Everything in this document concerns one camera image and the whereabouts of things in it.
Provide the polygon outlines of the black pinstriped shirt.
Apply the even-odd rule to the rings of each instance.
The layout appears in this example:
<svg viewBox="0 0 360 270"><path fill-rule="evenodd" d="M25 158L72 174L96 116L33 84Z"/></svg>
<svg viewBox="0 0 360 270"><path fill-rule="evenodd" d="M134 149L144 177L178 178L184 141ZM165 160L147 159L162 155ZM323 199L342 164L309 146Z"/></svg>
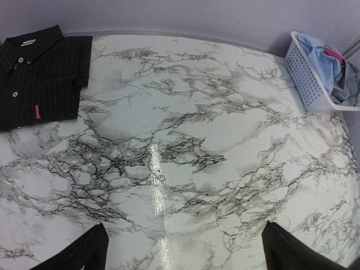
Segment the black pinstriped shirt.
<svg viewBox="0 0 360 270"><path fill-rule="evenodd" d="M65 37L58 25L1 45L1 131L77 118L88 85L92 36Z"/></svg>

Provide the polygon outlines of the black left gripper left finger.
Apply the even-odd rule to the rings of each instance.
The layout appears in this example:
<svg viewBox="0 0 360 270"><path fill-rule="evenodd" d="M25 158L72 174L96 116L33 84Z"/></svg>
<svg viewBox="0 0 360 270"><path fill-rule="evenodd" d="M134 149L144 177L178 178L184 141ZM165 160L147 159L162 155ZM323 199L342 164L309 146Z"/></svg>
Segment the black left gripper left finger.
<svg viewBox="0 0 360 270"><path fill-rule="evenodd" d="M64 250L31 270L104 270L108 245L108 234L104 225L100 223L90 228Z"/></svg>

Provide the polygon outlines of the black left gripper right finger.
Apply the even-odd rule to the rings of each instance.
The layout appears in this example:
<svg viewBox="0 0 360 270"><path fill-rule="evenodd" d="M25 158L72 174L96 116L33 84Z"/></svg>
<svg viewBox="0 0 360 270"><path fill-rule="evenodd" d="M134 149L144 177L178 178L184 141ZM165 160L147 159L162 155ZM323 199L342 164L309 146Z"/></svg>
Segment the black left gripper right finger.
<svg viewBox="0 0 360 270"><path fill-rule="evenodd" d="M262 232L267 269L346 269L315 252L275 222Z"/></svg>

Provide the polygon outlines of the grey denim jeans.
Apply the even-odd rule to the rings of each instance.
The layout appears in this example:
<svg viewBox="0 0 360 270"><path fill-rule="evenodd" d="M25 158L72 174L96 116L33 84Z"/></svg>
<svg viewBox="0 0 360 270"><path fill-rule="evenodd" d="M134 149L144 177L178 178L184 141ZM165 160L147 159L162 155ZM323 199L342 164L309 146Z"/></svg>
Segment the grey denim jeans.
<svg viewBox="0 0 360 270"><path fill-rule="evenodd" d="M359 69L347 60L343 61L330 97L335 104L343 106L356 106L358 103Z"/></svg>

